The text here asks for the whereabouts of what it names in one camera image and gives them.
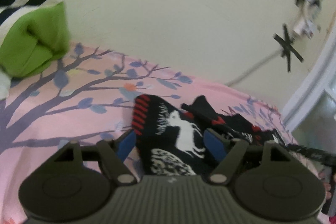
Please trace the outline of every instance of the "black sock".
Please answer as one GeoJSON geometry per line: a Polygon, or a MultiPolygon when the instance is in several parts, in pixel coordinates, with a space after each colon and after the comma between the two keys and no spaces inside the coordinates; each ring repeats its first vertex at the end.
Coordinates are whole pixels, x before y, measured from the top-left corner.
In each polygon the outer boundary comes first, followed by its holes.
{"type": "Polygon", "coordinates": [[[132,128],[145,174],[195,175],[213,170],[204,161],[206,149],[199,125],[160,97],[135,99],[132,128]]]}
{"type": "Polygon", "coordinates": [[[227,139],[239,138],[255,145],[263,145],[265,141],[275,140],[284,145],[276,129],[262,131],[260,127],[251,124],[240,114],[233,116],[218,114],[204,95],[197,97],[191,105],[182,104],[181,108],[191,112],[202,128],[212,128],[227,139]]]}

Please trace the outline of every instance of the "bed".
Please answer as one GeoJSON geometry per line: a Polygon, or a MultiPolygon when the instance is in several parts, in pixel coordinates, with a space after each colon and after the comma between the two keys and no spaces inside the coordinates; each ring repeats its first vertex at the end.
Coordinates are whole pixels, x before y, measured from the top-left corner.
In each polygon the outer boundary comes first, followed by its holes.
{"type": "MultiPolygon", "coordinates": [[[[277,109],[265,102],[123,53],[78,43],[42,74],[13,80],[9,98],[0,101],[0,223],[26,219],[17,198],[21,182],[69,140],[89,145],[127,131],[133,100],[140,94],[158,95],[176,107],[205,95],[217,112],[239,113],[263,130],[276,128],[285,143],[296,143],[277,109]]],[[[299,159],[316,174],[310,161],[299,159]]],[[[85,164],[97,168],[92,162],[85,164]]],[[[135,150],[125,164],[135,175],[141,173],[135,150]]]]}

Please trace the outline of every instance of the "blue leaf print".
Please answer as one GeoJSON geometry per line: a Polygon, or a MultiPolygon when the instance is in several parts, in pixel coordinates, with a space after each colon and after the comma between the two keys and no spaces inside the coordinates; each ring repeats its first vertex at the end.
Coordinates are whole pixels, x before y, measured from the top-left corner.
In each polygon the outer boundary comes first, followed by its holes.
{"type": "Polygon", "coordinates": [[[130,78],[136,78],[138,76],[138,74],[135,71],[135,69],[129,69],[129,70],[127,70],[126,74],[130,78]]]}
{"type": "Polygon", "coordinates": [[[188,76],[184,76],[184,75],[180,76],[178,80],[185,84],[191,84],[193,82],[188,76]]]}
{"type": "Polygon", "coordinates": [[[240,104],[240,108],[241,108],[245,113],[247,113],[248,115],[250,115],[250,112],[248,112],[248,111],[246,110],[246,108],[245,108],[242,104],[240,104]]]}
{"type": "Polygon", "coordinates": [[[87,70],[87,73],[91,74],[91,75],[99,75],[100,71],[94,70],[94,69],[89,69],[87,70]]]}
{"type": "Polygon", "coordinates": [[[253,103],[254,102],[256,102],[257,100],[256,99],[253,99],[252,97],[249,97],[248,99],[247,99],[247,103],[249,104],[249,105],[253,105],[253,103]]]}
{"type": "Polygon", "coordinates": [[[113,71],[111,71],[110,69],[106,69],[104,70],[104,74],[106,77],[112,76],[113,75],[113,71]]]}
{"type": "Polygon", "coordinates": [[[228,108],[229,108],[229,111],[230,111],[231,115],[237,114],[237,112],[235,112],[230,106],[228,106],[228,108]]]}
{"type": "Polygon", "coordinates": [[[114,139],[113,135],[111,133],[101,133],[100,137],[102,139],[114,139]]]}
{"type": "Polygon", "coordinates": [[[84,98],[78,102],[77,107],[79,109],[89,108],[92,104],[92,101],[93,101],[92,97],[84,98]]]}
{"type": "Polygon", "coordinates": [[[68,140],[60,140],[57,146],[57,150],[60,150],[63,146],[65,146],[69,141],[68,140]]]}
{"type": "Polygon", "coordinates": [[[34,90],[29,96],[31,97],[36,97],[40,94],[40,92],[38,90],[34,90]]]}
{"type": "Polygon", "coordinates": [[[10,82],[10,87],[13,88],[15,86],[17,86],[18,84],[20,84],[20,82],[22,81],[22,79],[18,79],[18,78],[12,78],[11,82],[10,82]]]}
{"type": "Polygon", "coordinates": [[[121,68],[117,65],[117,64],[115,64],[114,66],[113,66],[113,68],[115,69],[115,70],[121,70],[121,68]]]}
{"type": "Polygon", "coordinates": [[[142,64],[141,64],[141,62],[134,61],[134,62],[130,63],[130,66],[134,67],[134,68],[140,68],[142,66],[142,64]]]}
{"type": "Polygon", "coordinates": [[[98,114],[104,114],[107,112],[106,108],[103,107],[102,105],[92,105],[90,106],[90,109],[93,112],[98,113],[98,114]]]}
{"type": "Polygon", "coordinates": [[[265,121],[265,118],[262,115],[259,114],[259,117],[262,118],[265,121]]]}
{"type": "Polygon", "coordinates": [[[242,109],[240,109],[239,107],[237,107],[237,106],[234,106],[233,107],[235,110],[237,110],[237,111],[239,111],[239,112],[243,112],[243,110],[242,109]]]}
{"type": "Polygon", "coordinates": [[[58,70],[54,76],[54,84],[59,89],[64,88],[69,84],[69,78],[63,70],[58,70]]]}
{"type": "Polygon", "coordinates": [[[167,88],[170,88],[170,89],[172,89],[172,90],[177,90],[177,87],[176,87],[173,83],[171,83],[171,82],[168,82],[168,81],[163,80],[163,79],[157,79],[157,81],[158,81],[160,84],[166,86],[167,88]]]}
{"type": "Polygon", "coordinates": [[[257,115],[252,111],[251,111],[251,115],[253,116],[253,118],[255,118],[255,119],[257,118],[257,115]]]}
{"type": "Polygon", "coordinates": [[[83,45],[81,43],[76,44],[74,52],[79,56],[84,53],[83,45]]]}
{"type": "Polygon", "coordinates": [[[262,131],[265,131],[265,128],[258,122],[256,122],[257,126],[261,128],[262,131]]]}
{"type": "Polygon", "coordinates": [[[263,110],[260,108],[260,114],[264,116],[264,118],[267,118],[266,117],[266,114],[263,112],[263,110]]]}
{"type": "Polygon", "coordinates": [[[255,108],[253,105],[248,104],[247,107],[250,109],[251,112],[255,113],[255,108]]]}
{"type": "Polygon", "coordinates": [[[141,95],[141,93],[140,92],[138,92],[138,91],[129,91],[129,90],[127,90],[127,89],[125,89],[125,88],[119,88],[119,92],[124,96],[124,97],[126,97],[128,100],[131,100],[131,101],[134,101],[134,99],[137,97],[137,96],[139,96],[139,95],[141,95]]]}
{"type": "Polygon", "coordinates": [[[113,104],[115,104],[115,105],[119,105],[119,104],[121,104],[123,101],[124,101],[123,98],[117,98],[117,99],[115,99],[115,100],[113,101],[113,104]]]}

